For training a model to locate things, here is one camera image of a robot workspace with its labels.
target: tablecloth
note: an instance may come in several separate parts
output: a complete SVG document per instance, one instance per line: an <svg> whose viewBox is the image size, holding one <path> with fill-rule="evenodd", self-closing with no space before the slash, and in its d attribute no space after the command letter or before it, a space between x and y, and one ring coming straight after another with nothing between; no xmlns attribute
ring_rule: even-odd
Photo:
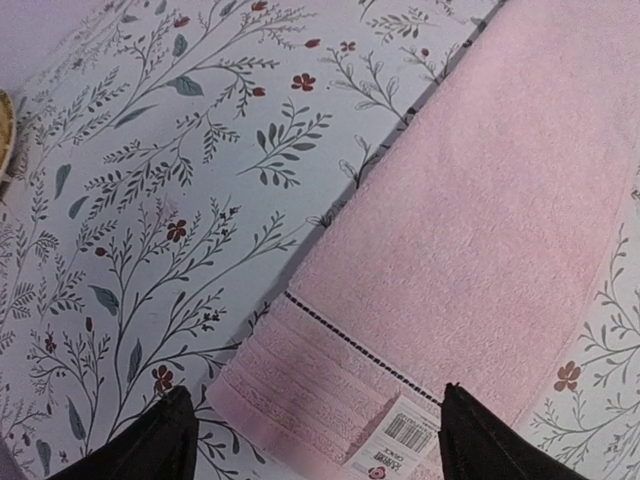
<svg viewBox="0 0 640 480"><path fill-rule="evenodd" d="M14 96L2 186L0 434L23 469L63 469L184 384L197 478L294 478L204 388L497 3L113 0L69 35ZM640 471L627 217L520 426L591 478Z"/></svg>

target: black object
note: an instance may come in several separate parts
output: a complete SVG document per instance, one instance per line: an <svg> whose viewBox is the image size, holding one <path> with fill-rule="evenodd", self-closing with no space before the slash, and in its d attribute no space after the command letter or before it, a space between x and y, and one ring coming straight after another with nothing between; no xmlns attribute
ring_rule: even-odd
<svg viewBox="0 0 640 480"><path fill-rule="evenodd" d="M192 480L197 442L191 396L175 387L111 442L50 480Z"/></svg>
<svg viewBox="0 0 640 480"><path fill-rule="evenodd" d="M458 385L445 390L439 437L445 480L586 480L527 443Z"/></svg>

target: brown flower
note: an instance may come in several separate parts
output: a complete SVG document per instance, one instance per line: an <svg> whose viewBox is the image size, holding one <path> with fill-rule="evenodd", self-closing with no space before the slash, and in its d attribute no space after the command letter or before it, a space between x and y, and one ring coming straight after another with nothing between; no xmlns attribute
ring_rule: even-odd
<svg viewBox="0 0 640 480"><path fill-rule="evenodd" d="M296 75L293 77L291 88L294 90L301 88L303 92L310 92L313 90L314 83L316 83L315 77L312 77L308 73L303 73L302 75Z"/></svg>
<svg viewBox="0 0 640 480"><path fill-rule="evenodd" d="M180 17L173 22L173 28L185 27L189 24L189 21L191 21L189 17Z"/></svg>
<svg viewBox="0 0 640 480"><path fill-rule="evenodd" d="M251 10L252 10L253 12L261 12L262 10L264 10L265 8L267 8L268 3L269 3L269 2L264 2L264 1L261 1L261 2L254 2L254 3L251 5Z"/></svg>
<svg viewBox="0 0 640 480"><path fill-rule="evenodd" d="M151 371L151 375L156 379L154 388L158 393L171 390L171 387L173 387L171 383L171 380L173 380L173 372L169 370L166 365L160 365L160 368L157 370L154 368Z"/></svg>
<svg viewBox="0 0 640 480"><path fill-rule="evenodd" d="M356 49L356 42L340 42L340 50L343 52L353 52Z"/></svg>
<svg viewBox="0 0 640 480"><path fill-rule="evenodd" d="M314 38L314 39L308 40L307 43L304 44L304 46L307 47L307 48L315 48L318 45L320 45L320 39L319 38Z"/></svg>
<svg viewBox="0 0 640 480"><path fill-rule="evenodd" d="M565 388L568 388L572 392L578 386L578 377L582 369L579 366L576 366L576 362L571 361L568 362L564 367L560 367L558 370L558 378L559 380L553 385L558 392L563 391Z"/></svg>
<svg viewBox="0 0 640 480"><path fill-rule="evenodd" d="M173 240L179 242L182 237L187 234L184 226L187 224L186 220L179 220L178 223L170 223L168 226L167 240Z"/></svg>
<svg viewBox="0 0 640 480"><path fill-rule="evenodd" d="M53 341L53 335L50 333L47 333L47 338L44 339L45 350L50 354L52 354L53 352L56 351L56 347L57 345Z"/></svg>

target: label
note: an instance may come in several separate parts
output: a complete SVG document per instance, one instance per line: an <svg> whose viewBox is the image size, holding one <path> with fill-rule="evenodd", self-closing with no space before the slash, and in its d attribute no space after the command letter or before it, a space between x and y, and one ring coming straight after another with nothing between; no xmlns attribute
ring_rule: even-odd
<svg viewBox="0 0 640 480"><path fill-rule="evenodd" d="M440 421L402 395L344 464L358 480L406 480L438 443Z"/></svg>

